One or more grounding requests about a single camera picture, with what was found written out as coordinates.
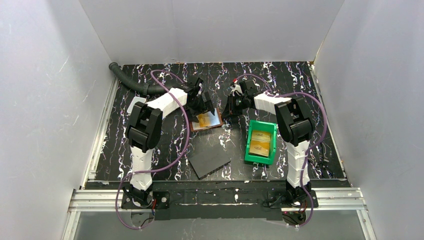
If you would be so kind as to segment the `green plastic card tray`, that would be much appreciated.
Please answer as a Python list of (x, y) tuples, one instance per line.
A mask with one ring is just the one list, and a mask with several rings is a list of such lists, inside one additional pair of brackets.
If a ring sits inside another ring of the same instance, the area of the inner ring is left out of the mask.
[(277, 151), (277, 124), (250, 120), (244, 161), (264, 165), (274, 163)]

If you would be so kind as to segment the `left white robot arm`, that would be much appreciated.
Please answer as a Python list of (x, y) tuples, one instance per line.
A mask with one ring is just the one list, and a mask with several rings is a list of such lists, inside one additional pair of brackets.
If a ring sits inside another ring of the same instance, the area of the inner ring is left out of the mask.
[(164, 95), (146, 103), (136, 102), (131, 110), (126, 138), (132, 154), (132, 172), (130, 186), (123, 191), (128, 197), (142, 204), (147, 202), (152, 184), (151, 167), (153, 149), (159, 143), (163, 119), (179, 107), (183, 107), (189, 122), (199, 123), (198, 116), (215, 108), (210, 95), (203, 90), (201, 78), (172, 87)]

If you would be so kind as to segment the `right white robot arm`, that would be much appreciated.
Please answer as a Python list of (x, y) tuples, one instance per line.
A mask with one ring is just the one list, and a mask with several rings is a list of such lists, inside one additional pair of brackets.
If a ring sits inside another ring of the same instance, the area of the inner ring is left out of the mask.
[(244, 109), (256, 109), (273, 114), (277, 130), (286, 144), (288, 173), (286, 177), (286, 200), (295, 202), (311, 197), (308, 174), (308, 153), (315, 131), (314, 119), (305, 98), (317, 99), (305, 92), (283, 95), (260, 93), (253, 80), (235, 79), (222, 118), (240, 116)]

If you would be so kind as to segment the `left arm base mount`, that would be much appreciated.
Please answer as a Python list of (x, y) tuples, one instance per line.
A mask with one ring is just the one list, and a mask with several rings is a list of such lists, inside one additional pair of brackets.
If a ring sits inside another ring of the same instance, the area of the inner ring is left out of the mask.
[(139, 190), (132, 185), (122, 188), (123, 195), (120, 207), (124, 210), (146, 210), (136, 212), (140, 216), (146, 214), (143, 222), (134, 223), (137, 227), (145, 227), (150, 224), (156, 215), (156, 210), (164, 210), (170, 207), (171, 196), (168, 191), (153, 191), (152, 187), (147, 190)]

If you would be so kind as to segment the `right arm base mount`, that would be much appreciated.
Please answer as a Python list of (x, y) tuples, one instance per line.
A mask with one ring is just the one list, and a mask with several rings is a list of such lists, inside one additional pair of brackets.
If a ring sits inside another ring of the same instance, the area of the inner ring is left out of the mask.
[(262, 206), (266, 209), (278, 209), (282, 211), (282, 218), (286, 225), (290, 227), (300, 227), (304, 225), (309, 216), (307, 211), (319, 207), (318, 197), (315, 191), (307, 193), (300, 189), (301, 193), (296, 196), (294, 192), (285, 191), (269, 194), (266, 192)]

